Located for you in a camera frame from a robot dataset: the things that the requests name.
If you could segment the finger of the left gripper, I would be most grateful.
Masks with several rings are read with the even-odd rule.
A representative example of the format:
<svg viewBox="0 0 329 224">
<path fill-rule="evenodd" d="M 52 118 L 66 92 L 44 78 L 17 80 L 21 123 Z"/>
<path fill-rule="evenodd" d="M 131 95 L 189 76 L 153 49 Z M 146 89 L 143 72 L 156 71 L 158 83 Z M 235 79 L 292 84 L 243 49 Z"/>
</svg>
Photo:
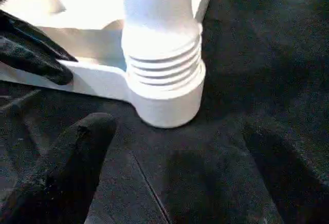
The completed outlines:
<svg viewBox="0 0 329 224">
<path fill-rule="evenodd" d="M 1 31 L 11 32 L 26 39 L 45 50 L 46 53 L 56 59 L 77 62 L 75 57 L 69 54 L 63 47 L 49 38 L 40 29 L 3 10 L 1 10 Z"/>
<path fill-rule="evenodd" d="M 72 72 L 36 44 L 16 35 L 1 35 L 1 62 L 44 77 L 57 85 L 73 80 Z"/>
</svg>

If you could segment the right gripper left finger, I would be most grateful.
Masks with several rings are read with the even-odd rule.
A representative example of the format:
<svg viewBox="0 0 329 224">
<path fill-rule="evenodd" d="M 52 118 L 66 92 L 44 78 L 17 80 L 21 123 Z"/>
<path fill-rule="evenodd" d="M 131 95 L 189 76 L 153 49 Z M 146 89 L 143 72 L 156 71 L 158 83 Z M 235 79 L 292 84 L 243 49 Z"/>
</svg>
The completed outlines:
<svg viewBox="0 0 329 224">
<path fill-rule="evenodd" d="M 117 122 L 92 113 L 68 127 L 5 197 L 1 223 L 84 223 Z"/>
</svg>

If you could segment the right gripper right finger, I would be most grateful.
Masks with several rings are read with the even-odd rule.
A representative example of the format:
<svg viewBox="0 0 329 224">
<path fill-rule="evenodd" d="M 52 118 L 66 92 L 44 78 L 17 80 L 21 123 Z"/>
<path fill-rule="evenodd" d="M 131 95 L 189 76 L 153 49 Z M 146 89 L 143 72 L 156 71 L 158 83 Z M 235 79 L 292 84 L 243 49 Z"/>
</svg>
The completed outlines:
<svg viewBox="0 0 329 224">
<path fill-rule="evenodd" d="M 328 223 L 328 157 L 275 122 L 245 123 L 243 138 L 285 223 Z"/>
</svg>

